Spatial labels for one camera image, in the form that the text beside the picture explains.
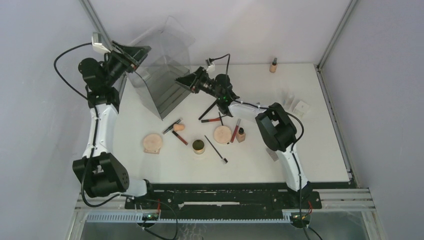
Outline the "clear acrylic organizer box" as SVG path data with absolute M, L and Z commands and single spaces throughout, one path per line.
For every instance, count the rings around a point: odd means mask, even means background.
M 141 103 L 161 120 L 189 95 L 176 79 L 191 72 L 189 48 L 194 42 L 195 38 L 172 16 L 130 42 L 132 47 L 151 48 L 127 79 Z

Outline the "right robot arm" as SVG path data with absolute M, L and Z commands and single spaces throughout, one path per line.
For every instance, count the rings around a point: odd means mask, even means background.
M 228 74 L 210 78 L 207 71 L 199 67 L 186 76 L 178 77 L 175 82 L 194 94 L 204 92 L 214 97 L 222 114 L 255 122 L 263 142 L 276 154 L 283 167 L 289 203 L 300 210 L 313 208 L 316 198 L 297 153 L 297 143 L 301 139 L 296 136 L 298 130 L 293 123 L 298 120 L 297 117 L 286 112 L 277 102 L 261 106 L 243 101 L 234 93 Z

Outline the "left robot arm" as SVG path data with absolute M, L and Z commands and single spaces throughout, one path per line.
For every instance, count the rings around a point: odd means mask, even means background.
M 146 179 L 132 180 L 127 169 L 113 155 L 115 125 L 120 109 L 120 93 L 114 87 L 124 75 L 133 73 L 151 51 L 149 46 L 126 46 L 112 43 L 104 51 L 104 60 L 85 58 L 78 71 L 86 84 L 91 124 L 87 147 L 72 170 L 81 183 L 82 194 L 90 198 L 111 194 L 137 197 L 143 208 L 156 203 L 157 196 Z

